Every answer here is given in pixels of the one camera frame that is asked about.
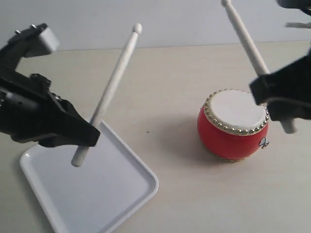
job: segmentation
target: drumstick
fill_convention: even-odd
[[[91,118],[90,124],[97,127],[101,120],[102,116],[106,112],[117,88],[122,78],[122,75],[129,63],[131,56],[134,52],[138,36],[141,34],[142,26],[141,24],[137,23],[133,27],[133,32],[124,47],[122,54],[119,57],[119,60],[110,76],[110,80],[108,85],[106,86],[103,95],[100,101],[97,104],[96,110]],[[71,164],[75,167],[80,167],[86,157],[89,147],[81,147],[79,146],[75,155],[72,158]]]
[[[248,33],[240,15],[235,10],[233,5],[231,4],[231,0],[221,0],[222,6],[225,8],[228,18],[239,37],[239,40],[251,62],[253,65],[255,72],[258,76],[264,74],[270,74],[261,54],[259,53],[252,37]],[[281,125],[286,133],[294,133],[296,132],[296,128],[294,126],[294,120],[288,119],[286,121],[281,121]]]

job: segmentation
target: drum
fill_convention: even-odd
[[[251,94],[220,90],[211,94],[200,110],[197,128],[204,145],[216,156],[238,161],[265,148],[268,111],[257,106]]]

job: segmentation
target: white tray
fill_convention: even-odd
[[[57,233],[111,232],[158,190],[158,179],[104,122],[82,167],[76,146],[34,146],[20,165]]]

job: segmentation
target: table surface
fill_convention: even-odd
[[[309,46],[258,44],[271,71]],[[18,71],[48,77],[52,92],[89,117],[119,54],[57,52],[24,59]],[[114,232],[310,232],[309,122],[297,120],[293,135],[272,122],[270,145],[232,164],[211,156],[198,138],[196,118],[205,98],[224,88],[248,90],[255,77],[240,45],[136,50],[104,120],[155,172],[160,187]],[[53,232],[19,166],[32,145],[0,134],[0,232]]]

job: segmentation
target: tray rim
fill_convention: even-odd
[[[115,230],[118,226],[120,226],[123,222],[125,222],[133,213],[135,213],[138,209],[140,209],[145,203],[147,203],[157,193],[157,191],[159,189],[159,180],[158,180],[156,174],[139,158],[139,156],[113,131],[113,129],[104,120],[101,121],[101,124],[103,124],[103,126],[106,127],[110,131],[110,133],[112,133],[115,136],[115,138],[117,140],[119,140],[119,142],[121,142],[121,144],[129,151],[129,154],[134,159],[136,159],[140,163],[140,165],[142,165],[142,167],[151,175],[151,177],[154,179],[154,182],[155,182],[155,187],[152,190],[152,192],[149,195],[147,195],[138,205],[134,206],[123,217],[121,217],[109,229],[107,229],[105,231],[105,233],[107,233],[107,232],[112,232],[113,230]],[[20,167],[21,167],[29,185],[32,188],[32,191],[34,192],[38,202],[40,203],[40,206],[43,209],[45,216],[47,217],[49,223],[51,224],[53,230],[56,233],[63,233],[63,232],[59,231],[57,221],[55,221],[53,216],[50,214],[49,210],[47,209],[47,207],[44,204],[45,203],[44,200],[42,199],[42,197],[40,195],[40,188],[36,187],[36,184],[34,184],[32,178],[31,178],[31,175],[29,174],[29,171],[27,170],[27,163],[30,159],[29,152],[31,150],[33,150],[34,148],[37,148],[37,147],[41,147],[41,146],[35,145],[35,146],[27,149],[26,151],[24,151],[20,157],[19,164],[20,164]]]

